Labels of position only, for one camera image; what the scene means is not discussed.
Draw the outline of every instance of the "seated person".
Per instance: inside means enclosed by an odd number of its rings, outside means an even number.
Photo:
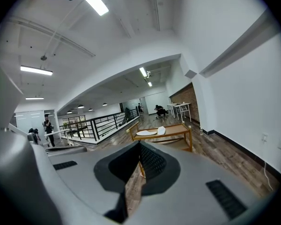
[[[157,110],[158,117],[160,117],[160,115],[162,115],[162,114],[164,116],[165,116],[165,114],[168,114],[168,112],[162,106],[159,106],[159,105],[156,105],[154,110]]]

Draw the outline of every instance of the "white cable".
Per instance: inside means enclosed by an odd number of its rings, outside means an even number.
[[[62,23],[63,23],[63,22],[65,21],[65,19],[69,16],[69,14],[70,14],[71,12],[73,12],[74,9],[77,8],[77,7],[78,7],[81,3],[83,3],[83,2],[84,2],[84,0],[81,0],[80,3],[78,3],[76,6],[74,6],[74,7],[67,13],[67,15],[64,17],[64,19],[60,22],[59,26],[55,29],[55,32],[53,33],[53,35],[52,35],[51,38],[50,38],[50,41],[48,42],[48,45],[47,45],[47,47],[46,47],[46,49],[45,49],[45,52],[44,52],[44,56],[46,55],[47,50],[48,50],[48,48],[49,48],[49,46],[50,46],[50,43],[51,43],[52,39],[54,38],[54,36],[55,36],[57,30],[58,30],[58,29],[60,28],[60,26],[62,25]]]
[[[270,180],[269,180],[268,176],[266,175],[266,162],[265,162],[265,161],[264,161],[263,172],[264,172],[265,177],[267,178],[267,183],[268,183],[269,187],[270,187],[271,190],[273,191],[273,188],[272,188],[272,186],[271,186],[271,184],[270,184]]]

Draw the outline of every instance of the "wooden cart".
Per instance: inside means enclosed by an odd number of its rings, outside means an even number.
[[[130,136],[133,141],[135,140],[144,140],[144,139],[157,139],[161,137],[169,137],[169,136],[177,136],[177,135],[184,135],[184,137],[166,139],[166,140],[158,140],[158,141],[151,141],[153,143],[160,143],[172,148],[185,150],[192,152],[192,131],[191,126],[186,126],[184,122],[181,124],[171,125],[165,127],[165,134],[163,135],[148,135],[148,136],[139,136],[136,133],[139,131],[148,131],[148,132],[157,132],[158,128],[149,128],[149,129],[139,129],[138,123],[135,123],[132,127],[126,130],[127,133],[130,133]],[[189,136],[189,144],[187,143],[186,136]],[[140,171],[143,177],[145,177],[144,169],[142,168],[141,164],[139,163]]]

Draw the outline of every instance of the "power cord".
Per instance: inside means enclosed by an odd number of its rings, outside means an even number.
[[[264,161],[263,172],[264,172],[265,177],[267,178],[267,183],[268,183],[269,187],[270,187],[271,190],[273,191],[273,188],[272,188],[272,186],[271,186],[271,184],[270,184],[270,180],[269,180],[269,178],[268,178],[268,176],[267,176],[267,174],[266,174],[266,162],[265,162],[265,161]]]

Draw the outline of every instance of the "wooden floor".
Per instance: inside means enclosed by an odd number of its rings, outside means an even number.
[[[143,115],[138,121],[139,129],[156,128],[181,123],[180,120],[173,118],[171,115],[158,120],[155,119],[155,115]],[[185,119],[185,124],[192,126],[192,150],[194,153],[201,154],[215,161],[217,164],[235,174],[240,180],[251,187],[259,197],[266,196],[271,192],[267,179],[264,176],[262,166],[218,135],[200,135],[199,126],[196,123],[191,123],[187,118]],[[82,145],[88,150],[95,150],[105,149],[119,144],[129,144],[132,140],[130,135],[126,133],[128,127],[129,126],[118,131],[97,146],[86,145],[84,143],[82,143]],[[273,189],[277,189],[279,185],[277,179],[268,172],[267,175]],[[145,184],[145,182],[145,178],[140,176],[140,170],[137,167],[129,182],[126,184],[126,201],[129,215],[135,211],[140,203],[141,186]]]

